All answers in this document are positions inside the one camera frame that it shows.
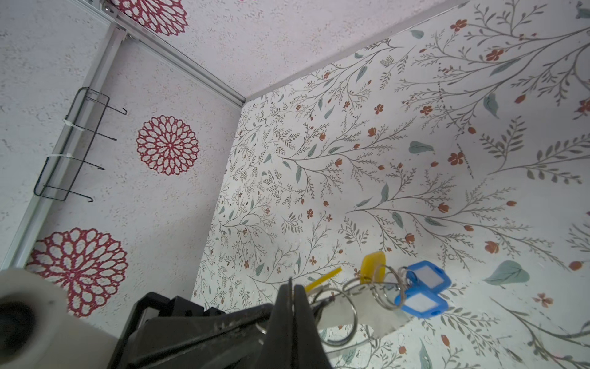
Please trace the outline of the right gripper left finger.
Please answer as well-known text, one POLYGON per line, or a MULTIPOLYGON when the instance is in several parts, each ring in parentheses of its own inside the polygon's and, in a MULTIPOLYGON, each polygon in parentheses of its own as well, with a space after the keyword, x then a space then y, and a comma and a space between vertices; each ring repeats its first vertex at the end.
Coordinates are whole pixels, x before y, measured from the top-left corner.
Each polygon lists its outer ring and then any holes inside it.
POLYGON ((256 368, 292 368, 293 285, 289 279, 281 285, 267 325, 256 368))

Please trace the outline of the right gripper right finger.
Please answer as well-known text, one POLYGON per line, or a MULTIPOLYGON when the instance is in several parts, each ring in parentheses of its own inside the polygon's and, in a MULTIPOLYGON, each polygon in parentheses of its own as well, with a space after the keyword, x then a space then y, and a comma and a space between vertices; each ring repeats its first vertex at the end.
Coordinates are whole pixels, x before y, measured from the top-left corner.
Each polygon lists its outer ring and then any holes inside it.
POLYGON ((296 285, 293 290, 293 366, 299 369, 332 369, 324 352, 315 318, 305 289, 296 285))

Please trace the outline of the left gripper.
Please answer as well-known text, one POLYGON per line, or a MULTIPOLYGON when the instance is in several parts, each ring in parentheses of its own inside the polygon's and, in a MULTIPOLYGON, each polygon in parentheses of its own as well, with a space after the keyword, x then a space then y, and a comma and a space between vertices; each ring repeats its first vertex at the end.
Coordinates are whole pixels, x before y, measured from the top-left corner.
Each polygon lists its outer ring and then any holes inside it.
POLYGON ((225 314, 149 292, 133 307, 110 368, 227 368, 256 358, 273 304, 225 314))

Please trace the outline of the yellow key tag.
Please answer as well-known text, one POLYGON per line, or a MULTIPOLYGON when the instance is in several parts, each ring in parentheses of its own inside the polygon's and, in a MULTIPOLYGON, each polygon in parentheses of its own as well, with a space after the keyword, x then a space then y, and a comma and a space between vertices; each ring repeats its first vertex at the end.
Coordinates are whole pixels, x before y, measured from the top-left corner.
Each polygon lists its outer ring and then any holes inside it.
POLYGON ((335 276, 339 275, 339 273, 341 273, 341 272, 342 272, 341 267, 335 268, 332 271, 328 272, 327 274, 320 276, 317 280, 312 281, 304 289, 307 293, 310 293, 313 289, 318 288, 322 284, 329 281, 331 278, 334 278, 335 276))
POLYGON ((387 273, 387 258, 384 252, 373 252, 367 255, 361 264, 359 280, 361 284, 370 282, 381 283, 387 273))

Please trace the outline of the blue key tag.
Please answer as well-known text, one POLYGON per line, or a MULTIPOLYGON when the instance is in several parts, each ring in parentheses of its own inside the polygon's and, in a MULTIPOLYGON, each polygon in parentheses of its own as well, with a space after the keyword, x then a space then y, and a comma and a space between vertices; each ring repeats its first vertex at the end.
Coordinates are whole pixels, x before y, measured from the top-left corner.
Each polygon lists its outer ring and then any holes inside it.
POLYGON ((412 284, 423 286, 434 294, 439 294, 452 285, 445 271, 430 261, 421 261, 407 266, 407 278, 412 284))
POLYGON ((394 300, 396 306, 402 311, 416 318, 428 319, 442 315, 449 309, 445 299, 431 292, 427 288, 410 288, 405 291, 405 299, 402 301, 402 294, 394 300))

